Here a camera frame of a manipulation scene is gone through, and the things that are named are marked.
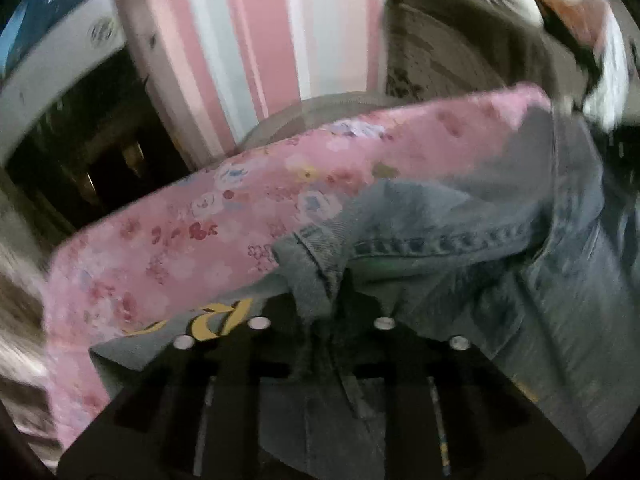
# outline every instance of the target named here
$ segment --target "pink clothing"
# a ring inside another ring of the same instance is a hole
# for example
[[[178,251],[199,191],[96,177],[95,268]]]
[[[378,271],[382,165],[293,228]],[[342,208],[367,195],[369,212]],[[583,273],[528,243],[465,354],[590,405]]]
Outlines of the pink clothing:
[[[105,218],[55,254],[45,294],[49,396],[68,447],[108,402],[96,343],[210,303],[276,267],[273,241],[337,215],[377,178],[426,180],[498,155],[532,86],[374,112],[241,153]]]

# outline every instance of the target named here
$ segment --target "flower print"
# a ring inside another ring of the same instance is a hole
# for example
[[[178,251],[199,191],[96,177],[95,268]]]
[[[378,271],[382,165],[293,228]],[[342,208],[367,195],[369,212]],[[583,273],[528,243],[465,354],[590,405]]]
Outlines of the flower print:
[[[371,168],[371,174],[375,178],[395,178],[400,174],[397,168],[383,164],[377,161]]]
[[[271,244],[249,245],[247,255],[255,258],[255,269],[259,272],[268,272],[276,266],[276,261],[271,252]]]
[[[269,227],[269,233],[271,234],[271,238],[276,239],[287,234],[287,228],[284,227],[282,220],[277,219],[273,222],[269,222],[267,226]]]
[[[453,137],[461,137],[466,124],[464,124],[460,117],[450,110],[442,110],[436,114],[436,119],[445,127],[449,135]]]
[[[495,107],[491,99],[479,100],[478,107],[480,108],[482,115],[484,115],[486,118],[494,121],[502,120],[500,110]]]
[[[151,229],[151,245],[155,245],[160,241],[162,237],[162,228],[157,225],[153,229]]]
[[[151,257],[146,266],[145,274],[160,285],[164,285],[164,282],[169,278],[169,273],[164,268],[164,253]]]
[[[210,191],[203,193],[191,202],[191,213],[196,220],[204,220],[215,215],[225,208],[222,197]]]
[[[102,298],[91,309],[85,310],[82,320],[91,327],[102,325],[110,325],[113,321],[113,306],[116,303],[115,298]]]
[[[296,169],[296,176],[303,182],[313,182],[318,179],[318,170],[313,166],[302,166]]]
[[[320,223],[333,218],[341,210],[342,205],[335,195],[325,195],[319,191],[307,191],[298,197],[296,220],[301,224]]]
[[[225,164],[218,171],[215,183],[219,190],[235,189],[242,186],[242,181],[249,173],[263,167],[268,161],[267,157],[254,157],[238,164],[238,161],[242,160],[241,155],[243,154],[236,155],[229,164]],[[248,152],[248,155],[250,157],[255,153]]]
[[[96,305],[100,300],[113,297],[116,288],[113,285],[95,281],[89,288],[88,297],[91,305]]]
[[[205,270],[203,277],[207,285],[211,288],[222,288],[229,281],[229,276],[233,274],[233,269],[219,262]]]
[[[69,264],[72,265],[79,260],[80,256],[82,255],[82,252],[84,251],[84,249],[87,247],[88,244],[89,244],[88,234],[86,232],[80,233],[79,235],[72,238],[71,241],[61,250],[61,252],[66,250],[67,257],[69,259]]]
[[[83,292],[88,292],[92,286],[92,278],[91,274],[89,274],[86,270],[81,269],[76,275],[76,283],[78,287]]]
[[[301,182],[291,184],[287,187],[268,187],[266,195],[276,202],[284,202],[285,200],[293,200],[297,197],[305,185]]]
[[[140,220],[137,218],[127,218],[120,228],[120,237],[123,238],[123,240],[133,240],[136,234],[140,232],[140,229],[142,229]]]
[[[213,222],[194,222],[189,226],[189,236],[195,240],[204,240],[207,236],[218,234],[218,224]]]
[[[366,184],[360,172],[336,170],[327,175],[326,181],[332,189],[340,189],[348,195],[355,195]]]
[[[135,316],[138,314],[138,302],[133,294],[125,292],[122,295],[120,301],[116,304],[114,315],[116,319],[122,320],[125,323],[131,323]]]
[[[366,139],[379,139],[385,133],[385,127],[380,124],[370,124],[352,119],[336,121],[326,128],[334,134],[365,137]]]

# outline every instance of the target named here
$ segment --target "metal rivet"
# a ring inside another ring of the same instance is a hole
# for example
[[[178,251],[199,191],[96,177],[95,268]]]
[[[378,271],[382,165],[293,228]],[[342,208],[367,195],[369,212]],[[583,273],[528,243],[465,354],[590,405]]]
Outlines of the metal rivet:
[[[395,328],[396,322],[390,317],[379,317],[373,322],[373,326],[378,330],[391,330]]]
[[[196,343],[196,340],[190,335],[179,335],[174,339],[174,348],[178,350],[188,350]]]
[[[454,350],[463,351],[463,350],[469,350],[471,348],[471,343],[469,342],[469,339],[467,339],[466,337],[457,335],[449,339],[449,346]]]
[[[266,330],[271,326],[271,320],[268,317],[257,316],[249,320],[249,328],[254,330]]]

